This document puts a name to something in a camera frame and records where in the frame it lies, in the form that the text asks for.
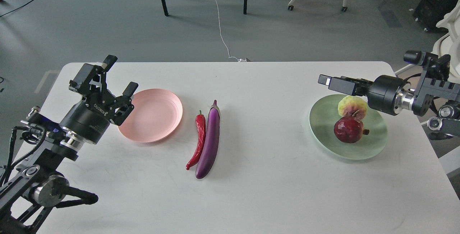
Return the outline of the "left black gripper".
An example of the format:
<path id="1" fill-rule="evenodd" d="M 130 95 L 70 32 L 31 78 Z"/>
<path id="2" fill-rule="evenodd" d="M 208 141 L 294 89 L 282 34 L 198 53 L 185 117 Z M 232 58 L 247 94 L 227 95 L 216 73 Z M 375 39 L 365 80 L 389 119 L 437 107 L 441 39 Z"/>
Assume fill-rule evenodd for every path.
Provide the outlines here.
<path id="1" fill-rule="evenodd" d="M 76 133 L 85 142 L 97 144 L 110 124 L 121 126 L 134 110 L 133 95 L 138 83 L 130 82 L 117 98 L 108 90 L 107 72 L 116 61 L 116 56 L 108 55 L 101 64 L 85 63 L 69 82 L 69 90 L 81 95 L 83 100 L 69 110 L 59 125 Z M 107 107 L 98 103 L 113 100 L 115 104 Z"/>

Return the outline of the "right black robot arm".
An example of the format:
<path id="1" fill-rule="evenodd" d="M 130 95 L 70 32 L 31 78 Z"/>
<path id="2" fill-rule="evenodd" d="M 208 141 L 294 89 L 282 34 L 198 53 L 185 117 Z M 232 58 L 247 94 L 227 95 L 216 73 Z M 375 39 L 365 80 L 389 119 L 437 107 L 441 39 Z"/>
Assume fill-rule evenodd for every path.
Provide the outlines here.
<path id="1" fill-rule="evenodd" d="M 423 69 L 415 89 L 410 88 L 407 80 L 388 75 L 381 75 L 375 81 L 369 81 L 321 74 L 318 82 L 328 86 L 332 91 L 366 96 L 370 108 L 390 115 L 397 115 L 406 109 L 414 115 L 424 116 L 436 98 L 443 98 L 446 103 L 427 121 L 427 126 L 433 133 L 432 139 L 440 139 L 442 134 L 459 136 L 460 87 L 458 83 L 448 81 L 450 59 L 450 55 L 438 57 L 429 52 L 407 51 L 404 61 Z"/>

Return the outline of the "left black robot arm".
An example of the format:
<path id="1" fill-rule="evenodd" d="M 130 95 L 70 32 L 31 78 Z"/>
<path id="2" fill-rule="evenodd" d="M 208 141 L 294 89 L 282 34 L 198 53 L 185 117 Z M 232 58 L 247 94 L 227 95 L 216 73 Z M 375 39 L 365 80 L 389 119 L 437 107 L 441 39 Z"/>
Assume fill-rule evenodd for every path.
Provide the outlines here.
<path id="1" fill-rule="evenodd" d="M 10 152 L 16 135 L 33 148 L 13 161 L 8 158 L 1 176 L 1 233 L 35 234 L 54 208 L 91 205 L 94 193 L 73 188 L 56 169 L 65 159 L 75 161 L 85 143 L 97 144 L 110 124 L 122 125 L 133 111 L 132 96 L 138 87 L 129 83 L 121 96 L 107 88 L 106 75 L 117 57 L 108 55 L 97 65 L 85 63 L 69 90 L 81 95 L 60 123 L 51 121 L 34 107 L 22 126 L 12 129 Z"/>

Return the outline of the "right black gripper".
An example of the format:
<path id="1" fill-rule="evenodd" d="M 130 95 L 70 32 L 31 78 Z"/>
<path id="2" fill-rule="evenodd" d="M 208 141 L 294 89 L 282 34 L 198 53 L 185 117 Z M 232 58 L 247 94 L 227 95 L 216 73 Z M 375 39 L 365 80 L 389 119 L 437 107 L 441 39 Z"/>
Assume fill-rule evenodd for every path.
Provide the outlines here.
<path id="1" fill-rule="evenodd" d="M 411 84 L 399 77 L 381 75 L 375 81 L 350 77 L 331 77 L 320 74 L 318 83 L 329 90 L 351 96 L 366 96 L 371 109 L 389 115 L 397 115 L 402 110 L 399 95 L 408 91 Z"/>

